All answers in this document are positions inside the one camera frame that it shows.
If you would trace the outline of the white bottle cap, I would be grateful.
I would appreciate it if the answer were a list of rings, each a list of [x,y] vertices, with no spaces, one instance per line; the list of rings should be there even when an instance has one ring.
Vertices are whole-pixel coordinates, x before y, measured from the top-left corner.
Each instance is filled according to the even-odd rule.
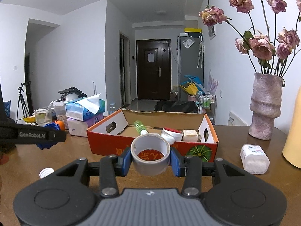
[[[51,167],[47,167],[47,168],[44,168],[40,171],[39,173],[39,177],[42,179],[42,178],[45,178],[46,176],[52,174],[54,172],[54,169],[51,168]]]

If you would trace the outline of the white cotton swab box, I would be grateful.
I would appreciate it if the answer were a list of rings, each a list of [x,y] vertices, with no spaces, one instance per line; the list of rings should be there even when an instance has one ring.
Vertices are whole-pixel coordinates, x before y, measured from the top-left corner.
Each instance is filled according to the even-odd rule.
[[[270,160],[259,145],[245,144],[240,151],[243,169],[251,174],[265,174]]]

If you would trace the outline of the dark entrance door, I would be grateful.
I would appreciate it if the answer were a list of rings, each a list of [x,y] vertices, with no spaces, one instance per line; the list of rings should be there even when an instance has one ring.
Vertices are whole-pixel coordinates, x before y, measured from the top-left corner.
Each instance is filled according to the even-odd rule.
[[[170,39],[137,40],[137,98],[169,100],[171,92]]]

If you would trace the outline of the grey refrigerator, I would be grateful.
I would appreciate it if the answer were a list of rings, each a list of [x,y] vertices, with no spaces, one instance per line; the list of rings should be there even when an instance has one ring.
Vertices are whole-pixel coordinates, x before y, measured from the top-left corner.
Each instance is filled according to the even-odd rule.
[[[202,69],[197,68],[199,36],[202,33],[192,33],[189,36],[178,36],[178,100],[187,101],[187,94],[179,87],[179,85],[187,79],[184,75],[198,76],[204,83],[204,61]]]

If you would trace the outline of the green spray bottle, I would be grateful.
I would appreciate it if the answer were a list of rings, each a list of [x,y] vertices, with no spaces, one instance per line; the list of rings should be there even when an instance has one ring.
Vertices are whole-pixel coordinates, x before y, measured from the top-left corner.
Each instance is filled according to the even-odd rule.
[[[136,131],[138,132],[139,135],[148,134],[148,131],[147,131],[146,127],[144,126],[144,124],[140,120],[136,120],[134,122],[134,127],[135,127],[135,129],[136,129]]]

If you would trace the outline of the white throat spray bottle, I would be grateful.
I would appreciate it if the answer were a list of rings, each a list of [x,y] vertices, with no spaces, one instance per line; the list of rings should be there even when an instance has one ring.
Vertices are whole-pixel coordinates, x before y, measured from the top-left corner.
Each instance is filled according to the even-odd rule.
[[[174,142],[175,142],[175,139],[174,139],[174,136],[172,136],[171,134],[165,132],[165,131],[162,131],[161,132],[161,137],[166,140],[170,145],[173,145]]]

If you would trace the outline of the orange fruit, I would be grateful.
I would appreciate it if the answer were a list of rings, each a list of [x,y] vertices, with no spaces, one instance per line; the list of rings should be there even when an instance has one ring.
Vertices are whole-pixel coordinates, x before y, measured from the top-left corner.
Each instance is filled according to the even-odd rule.
[[[61,120],[56,120],[54,121],[54,124],[57,125],[57,127],[59,128],[59,130],[64,131],[65,130],[65,124],[63,121]]]

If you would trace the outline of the yellow box on refrigerator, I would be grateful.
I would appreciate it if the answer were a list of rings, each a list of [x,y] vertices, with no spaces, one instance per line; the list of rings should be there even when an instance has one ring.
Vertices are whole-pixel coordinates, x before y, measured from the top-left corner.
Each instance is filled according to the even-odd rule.
[[[202,29],[185,27],[184,32],[185,33],[202,33]]]

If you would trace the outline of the red white lint brush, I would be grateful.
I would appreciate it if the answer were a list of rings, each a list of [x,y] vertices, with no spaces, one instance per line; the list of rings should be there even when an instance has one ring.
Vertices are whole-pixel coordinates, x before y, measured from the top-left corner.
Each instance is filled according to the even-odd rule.
[[[173,136],[173,137],[174,137],[174,140],[175,140],[176,142],[182,140],[183,132],[180,131],[180,130],[170,129],[170,128],[163,128],[163,131],[166,132],[167,134]]]

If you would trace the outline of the pink ceramic vase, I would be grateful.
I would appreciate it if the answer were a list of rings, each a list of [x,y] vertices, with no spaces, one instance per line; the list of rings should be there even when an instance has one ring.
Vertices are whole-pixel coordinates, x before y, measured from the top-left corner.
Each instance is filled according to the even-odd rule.
[[[260,140],[270,140],[274,120],[281,115],[283,81],[279,76],[255,73],[250,110],[252,123],[249,134]]]

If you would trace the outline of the yellow thermos jug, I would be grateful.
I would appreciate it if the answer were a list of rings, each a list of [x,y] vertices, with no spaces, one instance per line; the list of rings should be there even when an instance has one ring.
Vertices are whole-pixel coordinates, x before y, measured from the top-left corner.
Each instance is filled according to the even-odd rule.
[[[301,94],[298,91],[291,127],[282,154],[293,166],[301,168]]]

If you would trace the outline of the dried pink roses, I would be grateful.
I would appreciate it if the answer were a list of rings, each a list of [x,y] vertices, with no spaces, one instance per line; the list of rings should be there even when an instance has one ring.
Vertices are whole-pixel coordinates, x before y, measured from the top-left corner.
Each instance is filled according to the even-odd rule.
[[[281,78],[300,57],[300,0],[204,0],[199,14],[205,61],[223,75]]]

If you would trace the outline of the white tape roll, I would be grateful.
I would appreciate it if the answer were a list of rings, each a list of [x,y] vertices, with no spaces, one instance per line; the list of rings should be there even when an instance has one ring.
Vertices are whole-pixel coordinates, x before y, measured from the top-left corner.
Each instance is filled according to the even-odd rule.
[[[170,145],[159,134],[145,134],[131,144],[134,168],[144,176],[164,173],[169,166]]]

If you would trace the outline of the cream cube charger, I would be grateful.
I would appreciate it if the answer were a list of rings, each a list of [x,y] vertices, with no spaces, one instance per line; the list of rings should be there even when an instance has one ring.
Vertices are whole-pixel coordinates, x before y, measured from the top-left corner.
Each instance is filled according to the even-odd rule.
[[[198,142],[198,132],[196,130],[184,130],[183,131],[184,142]]]

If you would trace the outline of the blue gear-shaped lid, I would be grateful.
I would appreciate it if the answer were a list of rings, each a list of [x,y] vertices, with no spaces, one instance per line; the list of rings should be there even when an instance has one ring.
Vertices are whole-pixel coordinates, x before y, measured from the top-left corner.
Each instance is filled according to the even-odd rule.
[[[50,149],[52,146],[61,142],[61,136],[57,134],[57,132],[61,131],[59,124],[53,122],[51,124],[46,124],[45,128],[50,128],[52,129],[52,131],[49,132],[48,139],[46,142],[36,144],[36,146],[41,150]]]

